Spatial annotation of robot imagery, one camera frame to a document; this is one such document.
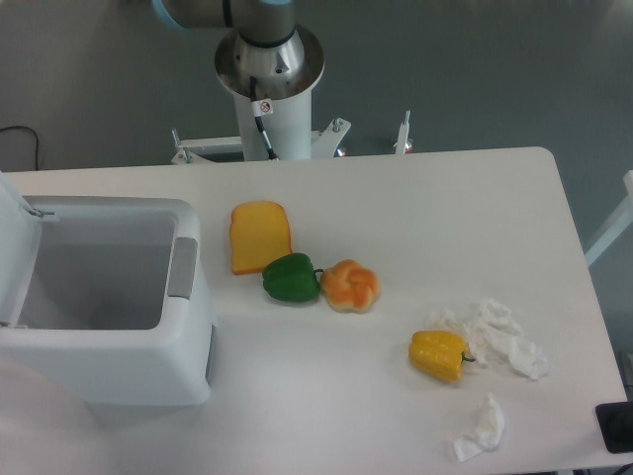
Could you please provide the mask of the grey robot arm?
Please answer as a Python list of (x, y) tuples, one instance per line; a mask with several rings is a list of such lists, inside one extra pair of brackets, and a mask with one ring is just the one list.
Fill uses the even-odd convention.
[(157, 17), (176, 29), (236, 29), (249, 44), (272, 48), (297, 28), (293, 1), (191, 0), (151, 1)]

